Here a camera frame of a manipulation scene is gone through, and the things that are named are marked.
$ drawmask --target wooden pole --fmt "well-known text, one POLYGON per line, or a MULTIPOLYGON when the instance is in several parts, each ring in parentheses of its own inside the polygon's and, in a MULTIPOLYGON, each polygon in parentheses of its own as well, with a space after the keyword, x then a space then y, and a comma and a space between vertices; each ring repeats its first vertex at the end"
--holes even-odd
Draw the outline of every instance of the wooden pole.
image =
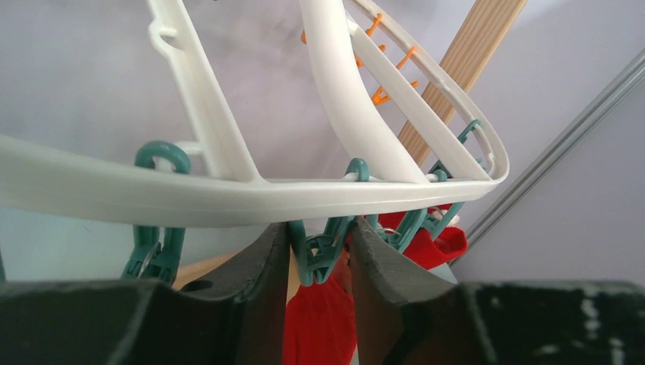
MULTIPOLYGON (((477 81, 524 4, 526 0, 477 0, 472 6, 440 62, 465 92, 469 92, 477 81)), ((421 97, 446 124, 453 117, 455 110, 452 104, 432 84, 428 84, 421 97)), ((430 153, 430 147, 410 122, 403 126, 399 140, 419 165, 430 153)))

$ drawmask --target wooden board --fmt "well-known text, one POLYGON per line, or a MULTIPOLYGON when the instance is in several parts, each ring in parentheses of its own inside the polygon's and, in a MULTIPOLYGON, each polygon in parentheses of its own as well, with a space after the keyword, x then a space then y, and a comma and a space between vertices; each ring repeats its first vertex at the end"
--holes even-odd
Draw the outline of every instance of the wooden board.
MULTIPOLYGON (((524 4, 526 0, 475 2, 440 62, 441 67, 464 91, 469 92, 475 84, 524 4)), ((450 121, 455 110, 435 86, 428 84, 421 96, 441 120, 445 123, 450 121)), ((410 122, 403 126, 399 140, 419 165, 430 153, 430 147, 410 122)))

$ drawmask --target white wall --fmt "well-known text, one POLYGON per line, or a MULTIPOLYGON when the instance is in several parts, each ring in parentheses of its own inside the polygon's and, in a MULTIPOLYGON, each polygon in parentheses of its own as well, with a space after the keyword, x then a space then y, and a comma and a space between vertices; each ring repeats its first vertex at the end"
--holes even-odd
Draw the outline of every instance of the white wall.
POLYGON ((645 285, 645 83, 453 267, 459 280, 645 285))
MULTIPOLYGON (((378 4, 440 59, 473 2, 378 4)), ((297 2, 186 4, 260 172, 342 175, 349 156, 313 86, 297 2)), ((643 8, 641 0, 529 2, 472 92, 507 144, 511 178, 642 47, 643 8)), ((170 70, 148 42, 150 20, 143 0, 0 2, 0 132, 127 164, 148 140, 189 138, 170 70)), ((379 109, 398 131, 396 107, 379 109)), ((464 227, 492 199, 466 205, 464 227)), ((261 229, 189 230, 183 262, 240 249, 261 229)), ((9 279, 115 277, 131 245, 126 225, 0 209, 9 279)))

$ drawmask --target plastic frame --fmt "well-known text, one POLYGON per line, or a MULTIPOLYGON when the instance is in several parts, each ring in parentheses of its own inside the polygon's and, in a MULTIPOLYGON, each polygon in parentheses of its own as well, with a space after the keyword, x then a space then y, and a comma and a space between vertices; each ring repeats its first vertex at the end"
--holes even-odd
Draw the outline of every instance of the plastic frame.
POLYGON ((177 176, 37 146, 0 135, 0 204, 97 221, 162 227, 231 227, 410 211, 481 198, 508 174, 508 156, 491 124, 443 69, 372 2, 353 1, 453 103, 475 130, 490 170, 421 99, 352 19, 342 0, 300 0, 306 47, 322 104, 351 157, 369 164, 369 182, 263 179, 244 144, 181 0, 148 0, 151 42, 173 70, 209 176, 177 176), (380 117, 356 67, 354 52, 453 175, 424 174, 380 117))

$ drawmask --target red cloth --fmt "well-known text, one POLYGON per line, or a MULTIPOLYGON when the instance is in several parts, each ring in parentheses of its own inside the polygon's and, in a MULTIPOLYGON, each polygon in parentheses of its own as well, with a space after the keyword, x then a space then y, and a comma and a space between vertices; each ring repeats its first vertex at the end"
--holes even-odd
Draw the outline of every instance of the red cloth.
MULTIPOLYGON (((448 209, 449 205, 439 207, 448 209)), ((381 214, 383 227, 396 229, 405 212, 381 214)), ((403 252, 422 268, 430 269, 462 255, 465 234, 447 227, 432 241, 430 233, 419 230, 403 252)), ((332 276, 324 284, 300 287, 287 304, 282 348, 283 365, 347 365, 356 348, 354 301, 332 276)))
MULTIPOLYGON (((442 205, 438 208, 449 209, 450 206, 442 205)), ((396 229, 404 215, 404 211, 381 214, 379 223, 385 228, 396 229)), ((468 242, 464 231, 457 227, 446 227, 435 241, 432 240, 430 232, 419 230, 403 255, 429 270, 463 255, 467 248, 468 242)))
POLYGON ((334 278, 300 286, 287 304, 283 365, 345 365, 356 341, 354 301, 334 278))

